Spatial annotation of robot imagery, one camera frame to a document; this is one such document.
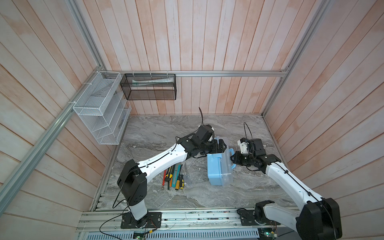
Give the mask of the blue translucent plastic toolbox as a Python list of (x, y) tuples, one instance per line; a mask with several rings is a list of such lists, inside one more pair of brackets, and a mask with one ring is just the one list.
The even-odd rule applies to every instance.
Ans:
[(227, 137), (217, 137), (215, 139), (223, 140), (227, 149), (223, 153), (207, 154), (208, 178), (213, 186), (229, 186), (234, 182), (233, 169), (236, 164), (231, 161), (231, 156), (235, 154), (235, 151), (229, 148)]

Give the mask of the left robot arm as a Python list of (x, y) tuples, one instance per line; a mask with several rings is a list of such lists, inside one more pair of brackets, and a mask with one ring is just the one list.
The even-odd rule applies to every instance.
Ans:
[(145, 205), (147, 183), (166, 169), (197, 155), (222, 154), (227, 149), (224, 140), (215, 139), (215, 132), (210, 125), (199, 128), (182, 138), (164, 152), (144, 161), (129, 160), (117, 180), (120, 193), (127, 202), (130, 214), (136, 221), (147, 217)]

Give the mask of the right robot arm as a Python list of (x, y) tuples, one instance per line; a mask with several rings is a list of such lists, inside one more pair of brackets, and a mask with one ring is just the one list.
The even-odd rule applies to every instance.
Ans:
[(299, 180), (281, 160), (273, 155), (242, 154), (236, 151), (231, 161), (239, 166), (256, 167), (273, 179), (294, 201), (294, 211), (266, 200), (255, 205), (254, 222), (272, 221), (298, 233), (303, 240), (337, 240), (343, 235), (340, 207), (332, 198), (324, 198)]

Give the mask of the red handled hex key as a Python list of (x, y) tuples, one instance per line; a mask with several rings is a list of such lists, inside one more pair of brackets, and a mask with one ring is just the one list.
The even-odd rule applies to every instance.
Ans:
[(162, 181), (162, 190), (164, 189), (164, 186), (165, 186), (166, 176), (167, 176), (167, 170), (164, 170), (163, 181)]

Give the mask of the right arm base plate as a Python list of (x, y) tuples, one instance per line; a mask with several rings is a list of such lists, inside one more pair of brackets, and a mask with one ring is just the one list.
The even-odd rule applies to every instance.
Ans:
[(270, 221), (267, 219), (257, 220), (256, 213), (254, 210), (247, 210), (245, 208), (237, 209), (237, 214), (240, 216), (242, 226), (279, 226), (280, 223), (276, 221)]

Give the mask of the horizontal aluminium wall rail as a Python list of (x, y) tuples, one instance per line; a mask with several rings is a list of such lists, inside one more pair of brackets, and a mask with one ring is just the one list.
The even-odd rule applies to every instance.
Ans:
[(173, 74), (176, 77), (284, 77), (288, 73), (282, 70), (222, 70), (222, 71), (111, 71), (120, 74)]

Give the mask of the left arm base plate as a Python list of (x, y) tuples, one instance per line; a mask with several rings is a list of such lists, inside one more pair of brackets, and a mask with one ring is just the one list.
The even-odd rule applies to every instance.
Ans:
[(140, 220), (136, 220), (131, 212), (122, 215), (121, 229), (139, 229), (139, 228), (152, 228), (157, 229), (161, 227), (162, 213), (161, 212), (148, 212)]

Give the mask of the black mesh wall basket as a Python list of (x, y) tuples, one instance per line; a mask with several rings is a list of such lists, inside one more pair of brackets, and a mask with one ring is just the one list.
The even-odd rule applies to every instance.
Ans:
[(120, 86), (129, 101), (174, 101), (177, 98), (174, 74), (124, 74)]

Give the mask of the aluminium front rail frame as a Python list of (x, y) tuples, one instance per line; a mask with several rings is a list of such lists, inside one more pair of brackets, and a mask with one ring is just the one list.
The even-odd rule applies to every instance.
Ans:
[(154, 210), (142, 227), (136, 227), (128, 214), (127, 211), (86, 212), (76, 233), (80, 240), (299, 239), (297, 233), (279, 222), (259, 225), (250, 208)]

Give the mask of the left aluminium wall rail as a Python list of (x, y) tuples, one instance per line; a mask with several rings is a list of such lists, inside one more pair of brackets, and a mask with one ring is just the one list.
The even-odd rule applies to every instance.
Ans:
[(32, 172), (47, 153), (54, 141), (57, 139), (61, 131), (65, 128), (69, 120), (74, 114), (74, 105), (79, 101), (81, 95), (88, 86), (91, 85), (94, 77), (103, 70), (104, 67), (96, 67), (88, 76), (87, 80), (82, 84), (75, 96), (66, 104), (58, 117), (51, 123), (48, 129), (38, 139), (36, 144), (28, 151), (22, 161), (13, 170), (1, 187), (1, 215), (3, 215), (14, 200), (21, 187), (25, 184)]

